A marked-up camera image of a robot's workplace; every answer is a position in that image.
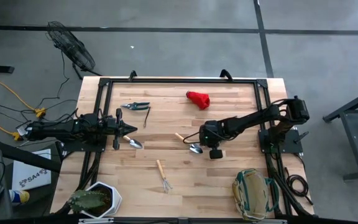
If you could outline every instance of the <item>soil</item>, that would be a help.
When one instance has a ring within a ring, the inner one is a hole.
[[[111,208],[111,205],[112,205],[112,192],[111,192],[111,189],[110,188],[107,188],[103,185],[98,185],[98,186],[95,186],[94,188],[92,188],[91,191],[97,191],[97,192],[101,192],[101,193],[104,193],[105,195],[107,195],[105,198],[104,198],[104,205],[100,206],[100,207],[97,207],[97,208],[92,208],[92,209],[89,209],[87,212],[91,215],[94,215],[96,217],[102,215],[104,212],[106,212],[107,210],[109,210],[109,208]]]

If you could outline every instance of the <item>pruning shears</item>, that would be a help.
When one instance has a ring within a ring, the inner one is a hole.
[[[149,108],[150,103],[149,102],[145,102],[145,103],[126,103],[121,105],[121,107],[123,108],[127,108],[130,110],[147,110]]]

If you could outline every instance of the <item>white pot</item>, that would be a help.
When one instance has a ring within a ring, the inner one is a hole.
[[[119,195],[119,193],[118,193],[118,191],[117,191],[117,189],[115,187],[111,187],[111,186],[109,186],[109,185],[107,185],[105,183],[102,183],[100,181],[94,183],[91,187],[89,187],[86,190],[91,190],[93,187],[95,187],[97,185],[103,185],[103,186],[105,186],[105,187],[107,187],[107,188],[109,188],[111,190],[111,192],[112,192],[112,194],[111,194],[112,195],[111,207],[106,212],[104,212],[102,215],[100,215],[98,217],[96,217],[94,215],[91,215],[86,211],[81,211],[81,213],[85,214],[85,215],[87,215],[89,217],[96,218],[96,219],[103,218],[103,217],[109,216],[109,215],[114,215],[115,213],[117,213],[118,208],[119,208],[119,206],[120,206],[120,204],[122,202],[121,195]]]

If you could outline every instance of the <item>cactus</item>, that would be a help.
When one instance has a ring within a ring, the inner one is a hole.
[[[71,195],[68,204],[73,212],[87,211],[104,205],[106,197],[106,194],[97,191],[77,190]]]

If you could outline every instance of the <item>black fan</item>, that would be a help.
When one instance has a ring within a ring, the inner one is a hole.
[[[84,44],[79,41],[63,24],[57,21],[48,22],[48,35],[56,48],[60,49],[72,62],[73,68],[82,80],[76,66],[81,71],[90,72],[102,76],[93,71],[95,62],[90,53],[85,49]]]

